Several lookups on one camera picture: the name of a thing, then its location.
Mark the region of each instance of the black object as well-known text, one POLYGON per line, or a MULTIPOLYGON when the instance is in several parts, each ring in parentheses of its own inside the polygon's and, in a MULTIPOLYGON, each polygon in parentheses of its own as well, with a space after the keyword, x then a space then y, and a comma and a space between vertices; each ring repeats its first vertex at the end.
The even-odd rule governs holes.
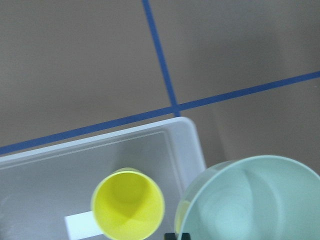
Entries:
MULTIPOLYGON (((175 233, 165 233, 164 240, 177 240, 175 233)), ((182 233, 181 240, 191 240, 189 233, 182 233)))

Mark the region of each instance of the yellow cup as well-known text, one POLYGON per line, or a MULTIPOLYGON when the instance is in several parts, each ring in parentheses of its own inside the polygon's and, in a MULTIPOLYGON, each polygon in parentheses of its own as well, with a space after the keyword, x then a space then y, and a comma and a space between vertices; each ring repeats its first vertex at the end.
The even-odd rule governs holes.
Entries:
POLYGON ((162 222, 165 200, 159 186, 137 169, 121 168, 96 187, 91 200, 95 221, 113 240, 143 240, 162 222))

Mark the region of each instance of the floor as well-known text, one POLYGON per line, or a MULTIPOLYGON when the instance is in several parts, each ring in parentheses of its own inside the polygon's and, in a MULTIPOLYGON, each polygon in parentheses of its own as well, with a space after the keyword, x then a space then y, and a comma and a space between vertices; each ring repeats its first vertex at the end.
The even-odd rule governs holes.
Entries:
POLYGON ((3 1, 2 156, 177 116, 207 166, 320 173, 320 1, 3 1))

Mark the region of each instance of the blue tape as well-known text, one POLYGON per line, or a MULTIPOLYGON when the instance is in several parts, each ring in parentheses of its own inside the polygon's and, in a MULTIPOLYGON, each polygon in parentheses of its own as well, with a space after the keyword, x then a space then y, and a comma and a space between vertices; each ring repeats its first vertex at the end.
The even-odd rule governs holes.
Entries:
POLYGON ((144 7, 146 19, 147 19, 148 24, 149 24, 149 28, 150 28, 150 32, 151 32, 151 35, 152 35, 155 51, 156 51, 156 54, 158 56, 158 61, 159 61, 160 67, 161 67, 162 76, 164 78, 166 90, 167 90, 167 93, 168 93, 169 98, 170 98, 171 106, 174 109, 174 112, 173 112, 174 116, 175 117, 180 117, 181 114, 179 112, 179 109, 177 108, 177 100, 176 100, 174 87, 173 87, 172 82, 171 82, 171 78, 170 78, 170 74, 169 74, 169 71, 168 71, 166 59, 165 59, 164 52, 163 52, 162 47, 161 47, 161 42, 160 42, 160 39, 159 39, 157 27, 156 27, 155 20, 154 20, 153 14, 152 14, 152 10, 151 10, 150 4, 149 4, 149 0, 142 0, 142 4, 143 4, 143 7, 144 7))
MULTIPOLYGON (((232 92, 228 92, 220 95, 206 97, 206 98, 202 98, 195 101, 182 103, 182 104, 179 104, 177 108, 179 108, 180 111, 193 109, 193 108, 201 107, 204 105, 213 104, 213 103, 234 99, 238 97, 243 97, 246 95, 255 94, 255 93, 267 91, 270 89, 275 89, 275 88, 279 88, 279 87, 283 87, 291 84, 296 84, 296 83, 300 83, 303 81, 312 80, 316 78, 320 78, 320 71, 316 71, 316 72, 312 72, 312 73, 308 73, 300 76, 295 76, 295 77, 291 77, 291 78, 287 78, 279 81, 273 81, 270 83, 248 87, 248 88, 244 88, 244 89, 240 89, 237 91, 232 91, 232 92)), ((127 116, 127 117, 123 117, 115 120, 110 120, 110 121, 106 121, 106 122, 102 122, 102 123, 98 123, 90 126, 85 126, 85 127, 81 127, 81 128, 57 133, 57 134, 52 134, 49 136, 39 137, 36 139, 31 139, 31 140, 27 140, 27 141, 15 143, 15 144, 7 145, 7 146, 2 146, 0 147, 0 155, 28 149, 28 148, 32 148, 32 147, 36 147, 44 144, 49 144, 56 141, 73 138, 73 137, 77 137, 85 134, 90 134, 97 131, 122 126, 125 124, 135 123, 135 122, 139 122, 146 119, 151 119, 151 118, 155 118, 155 117, 159 117, 167 114, 172 114, 175 112, 175 110, 176 108, 174 108, 173 106, 169 106, 169 107, 148 111, 148 112, 144 112, 144 113, 140 113, 132 116, 127 116)))
POLYGON ((266 90, 275 89, 275 88, 279 88, 279 87, 283 87, 291 84, 296 84, 296 83, 300 83, 303 81, 316 79, 316 78, 320 78, 320 71, 316 71, 316 72, 312 72, 312 73, 308 73, 300 76, 294 76, 294 77, 286 78, 279 81, 273 81, 266 84, 261 84, 253 87, 248 87, 248 88, 244 88, 236 91, 227 92, 220 95, 210 96, 210 97, 202 98, 199 100, 182 103, 182 104, 179 104, 178 107, 180 111, 193 109, 193 108, 201 107, 204 105, 214 104, 221 101, 234 99, 234 98, 238 98, 238 97, 242 97, 250 94, 255 94, 255 93, 263 92, 266 90))
POLYGON ((28 149, 28 148, 32 148, 32 147, 36 147, 44 144, 49 144, 56 141, 61 141, 64 139, 69 139, 69 138, 73 138, 73 137, 77 137, 85 134, 90 134, 97 131, 122 126, 125 124, 131 124, 131 123, 139 122, 142 120, 171 114, 173 111, 174 109, 171 106, 165 107, 165 108, 148 111, 148 112, 144 112, 144 113, 140 113, 132 116, 127 116, 127 117, 123 117, 123 118, 119 118, 111 121, 106 121, 106 122, 102 122, 102 123, 98 123, 90 126, 84 126, 84 127, 73 129, 73 130, 60 132, 60 133, 52 134, 49 136, 43 136, 36 139, 31 139, 31 140, 22 141, 22 142, 14 143, 7 146, 2 146, 0 147, 0 155, 12 153, 12 152, 23 150, 23 149, 28 149))

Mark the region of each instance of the light blue bowl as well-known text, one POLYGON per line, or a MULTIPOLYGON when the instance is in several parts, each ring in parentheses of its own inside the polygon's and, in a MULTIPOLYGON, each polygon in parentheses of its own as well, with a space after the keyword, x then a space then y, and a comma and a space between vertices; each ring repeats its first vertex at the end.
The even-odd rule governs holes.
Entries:
POLYGON ((219 163, 188 187, 175 231, 178 240, 320 240, 320 177, 281 156, 219 163))

